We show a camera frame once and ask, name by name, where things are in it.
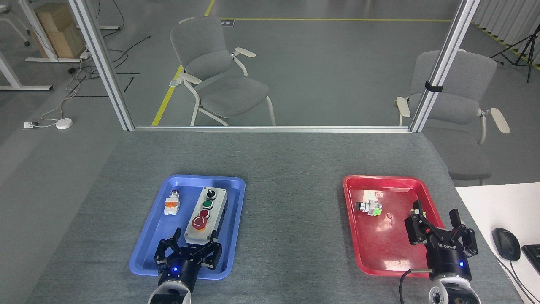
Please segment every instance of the robotic arm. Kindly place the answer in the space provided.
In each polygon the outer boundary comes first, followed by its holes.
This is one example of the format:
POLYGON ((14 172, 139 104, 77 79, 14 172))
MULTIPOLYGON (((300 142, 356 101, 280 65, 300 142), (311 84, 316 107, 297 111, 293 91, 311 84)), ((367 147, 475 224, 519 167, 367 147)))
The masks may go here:
POLYGON ((217 243, 217 231, 213 230, 210 240, 204 245, 188 244, 179 247, 182 235, 180 227, 167 240, 160 240, 154 259, 158 270, 158 288, 152 293, 148 304, 190 304, 191 294, 202 266, 215 270, 221 257, 221 244, 217 243))
POLYGON ((429 303, 480 304, 469 283, 473 277, 467 260, 478 254, 475 232, 461 222, 457 209, 451 210, 449 215, 451 231, 435 227, 426 219, 422 204, 417 200, 411 216, 405 219, 410 244, 425 245, 428 268, 433 270, 429 274, 433 282, 429 303))

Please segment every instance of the red tray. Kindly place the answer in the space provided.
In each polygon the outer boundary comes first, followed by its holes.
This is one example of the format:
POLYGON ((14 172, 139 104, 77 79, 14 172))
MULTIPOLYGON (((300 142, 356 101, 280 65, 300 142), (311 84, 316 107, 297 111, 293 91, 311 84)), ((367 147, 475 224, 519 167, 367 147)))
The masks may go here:
MULTIPOLYGON (((411 245, 405 229, 413 202, 420 199, 426 218, 444 228, 428 188, 414 177, 349 175, 343 179, 350 232, 358 267, 371 275, 400 276, 412 268, 427 268, 426 248, 411 245), (379 216, 355 210, 356 202, 376 200, 379 216)), ((409 276, 428 277, 426 273, 409 276)))

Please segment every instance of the keyboard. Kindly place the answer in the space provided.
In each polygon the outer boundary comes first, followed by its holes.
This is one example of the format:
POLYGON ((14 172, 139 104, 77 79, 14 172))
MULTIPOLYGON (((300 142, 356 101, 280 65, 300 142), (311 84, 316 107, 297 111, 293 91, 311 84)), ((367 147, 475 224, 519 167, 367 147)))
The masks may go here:
POLYGON ((523 254, 529 259, 532 266, 540 274, 540 244, 538 245, 523 245, 521 247, 523 254))

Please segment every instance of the push button control box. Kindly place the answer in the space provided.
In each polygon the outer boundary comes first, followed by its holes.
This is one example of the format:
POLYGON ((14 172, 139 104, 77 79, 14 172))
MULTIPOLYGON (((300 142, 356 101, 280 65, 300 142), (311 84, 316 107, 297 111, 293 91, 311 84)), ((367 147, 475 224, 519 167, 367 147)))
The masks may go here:
POLYGON ((210 240, 212 231, 219 229, 226 203, 227 190, 203 187, 185 229, 186 243, 206 244, 210 240))

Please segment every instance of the black selector switch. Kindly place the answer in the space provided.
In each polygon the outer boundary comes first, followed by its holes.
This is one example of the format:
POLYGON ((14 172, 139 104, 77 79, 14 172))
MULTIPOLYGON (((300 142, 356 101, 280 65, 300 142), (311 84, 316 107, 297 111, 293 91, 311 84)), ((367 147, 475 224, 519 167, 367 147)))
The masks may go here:
POLYGON ((206 193, 206 197, 209 200, 215 200, 215 198, 217 197, 217 194, 215 193, 215 191, 212 191, 212 189, 208 189, 208 192, 206 193))

